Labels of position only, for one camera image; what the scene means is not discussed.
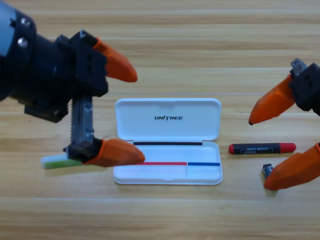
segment red line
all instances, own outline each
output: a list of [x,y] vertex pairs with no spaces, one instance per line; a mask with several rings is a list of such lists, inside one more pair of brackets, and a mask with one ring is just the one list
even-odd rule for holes
[[162,166],[165,166],[165,165],[167,165],[167,166],[172,166],[172,165],[181,166],[181,165],[184,165],[184,166],[186,166],[187,163],[183,162],[183,161],[176,161],[176,162],[149,161],[149,162],[139,163],[137,165],[150,165],[150,166],[152,166],[152,165],[162,165]]

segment white plastic case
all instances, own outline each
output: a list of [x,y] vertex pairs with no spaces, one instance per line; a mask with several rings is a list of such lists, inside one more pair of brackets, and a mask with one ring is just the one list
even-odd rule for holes
[[118,136],[145,155],[116,166],[118,184],[216,185],[223,179],[218,145],[221,103],[214,98],[123,98],[115,103]]

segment wooden table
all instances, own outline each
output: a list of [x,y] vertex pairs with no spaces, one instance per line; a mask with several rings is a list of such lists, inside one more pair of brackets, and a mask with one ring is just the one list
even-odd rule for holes
[[0,103],[1,240],[318,240],[320,178],[276,194],[263,164],[285,155],[232,156],[229,144],[319,141],[320,118],[293,106],[254,126],[256,101],[299,57],[320,64],[319,0],[8,0],[54,40],[81,29],[136,67],[137,83],[108,79],[94,99],[98,138],[117,137],[120,98],[209,97],[222,104],[223,181],[217,186],[118,185],[112,168],[44,170],[69,144],[70,116],[54,124]]

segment unitree logo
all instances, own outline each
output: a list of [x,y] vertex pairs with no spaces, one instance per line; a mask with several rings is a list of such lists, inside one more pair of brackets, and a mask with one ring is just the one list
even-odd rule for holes
[[183,116],[155,116],[155,120],[182,120]]

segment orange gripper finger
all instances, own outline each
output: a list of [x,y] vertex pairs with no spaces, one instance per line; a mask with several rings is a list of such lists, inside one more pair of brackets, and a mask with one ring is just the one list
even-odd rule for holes
[[107,77],[128,83],[136,82],[138,80],[137,72],[129,60],[112,47],[103,43],[98,37],[96,39],[98,42],[93,48],[107,57],[107,63],[105,65]]
[[98,155],[85,164],[107,168],[141,164],[144,161],[144,154],[135,145],[112,138],[109,140],[102,139],[102,146]]
[[304,153],[297,152],[277,165],[263,186],[275,191],[308,183],[320,176],[319,143]]
[[296,101],[289,86],[291,81],[292,77],[289,74],[256,102],[249,117],[250,125],[278,117],[295,104]]

